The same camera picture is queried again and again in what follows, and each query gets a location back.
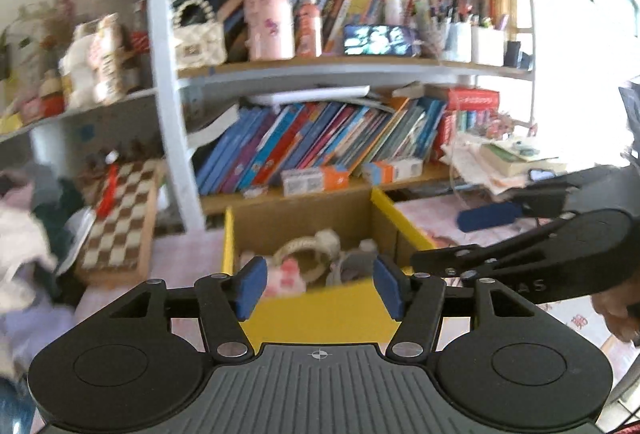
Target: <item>chessboard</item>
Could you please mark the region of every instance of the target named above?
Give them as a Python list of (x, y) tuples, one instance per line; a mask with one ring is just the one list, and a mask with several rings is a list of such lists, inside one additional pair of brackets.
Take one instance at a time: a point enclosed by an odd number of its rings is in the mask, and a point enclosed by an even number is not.
[[(147, 279), (156, 220), (158, 160), (118, 166), (111, 212), (96, 219), (76, 261), (76, 275), (87, 284), (117, 286)], [(102, 200), (105, 179), (94, 206)]]

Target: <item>white and orange box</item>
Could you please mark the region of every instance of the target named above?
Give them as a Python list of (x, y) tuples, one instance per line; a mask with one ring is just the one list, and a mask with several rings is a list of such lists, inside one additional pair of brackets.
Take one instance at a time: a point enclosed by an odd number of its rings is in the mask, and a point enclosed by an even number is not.
[(349, 173), (333, 166), (285, 170), (282, 173), (282, 189), (285, 197), (329, 192), (347, 186), (349, 186)]
[(393, 183), (422, 174), (422, 160), (413, 157), (375, 161), (362, 166), (362, 175), (371, 185)]

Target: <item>blue gripper pad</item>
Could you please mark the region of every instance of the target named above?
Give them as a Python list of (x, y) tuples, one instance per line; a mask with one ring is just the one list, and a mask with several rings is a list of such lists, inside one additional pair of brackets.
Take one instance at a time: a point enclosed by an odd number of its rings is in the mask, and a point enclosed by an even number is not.
[(514, 223), (522, 217), (522, 207), (511, 202), (491, 203), (484, 207), (463, 210), (458, 214), (458, 228), (462, 232), (474, 232)]
[(254, 257), (234, 276), (236, 286), (236, 318), (245, 321), (254, 311), (267, 287), (267, 261)]
[(401, 321), (404, 318), (404, 301), (400, 283), (379, 257), (373, 262), (373, 286), (376, 287), (389, 316), (393, 320)]

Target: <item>purple book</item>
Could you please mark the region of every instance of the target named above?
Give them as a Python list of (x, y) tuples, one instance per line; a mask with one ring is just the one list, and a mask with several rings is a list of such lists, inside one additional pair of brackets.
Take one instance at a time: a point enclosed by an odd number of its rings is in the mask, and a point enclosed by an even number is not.
[(276, 114), (273, 114), (273, 112), (270, 112), (265, 117), (265, 119), (262, 121), (262, 124), (256, 131), (254, 137), (251, 138), (249, 143), (247, 143), (240, 151), (238, 160), (236, 160), (235, 165), (229, 171), (228, 177), (226, 178), (225, 182), (222, 183), (222, 187), (220, 189), (221, 193), (231, 194), (234, 190), (236, 190), (236, 185), (238, 185), (242, 174), (254, 160), (256, 149), (258, 148), (258, 145), (260, 145), (260, 140), (271, 128), (271, 125), (273, 125), (273, 122), (275, 121)]

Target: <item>gray ribbed plate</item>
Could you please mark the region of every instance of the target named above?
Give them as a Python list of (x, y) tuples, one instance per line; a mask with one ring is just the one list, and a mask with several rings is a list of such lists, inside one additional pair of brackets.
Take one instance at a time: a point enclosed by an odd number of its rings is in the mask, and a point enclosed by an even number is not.
[[(140, 434), (490, 434), (450, 406), (418, 367), (372, 345), (266, 345), (220, 367), (185, 410)], [(584, 425), (572, 434), (600, 434)], [(42, 434), (66, 434), (47, 427)]]

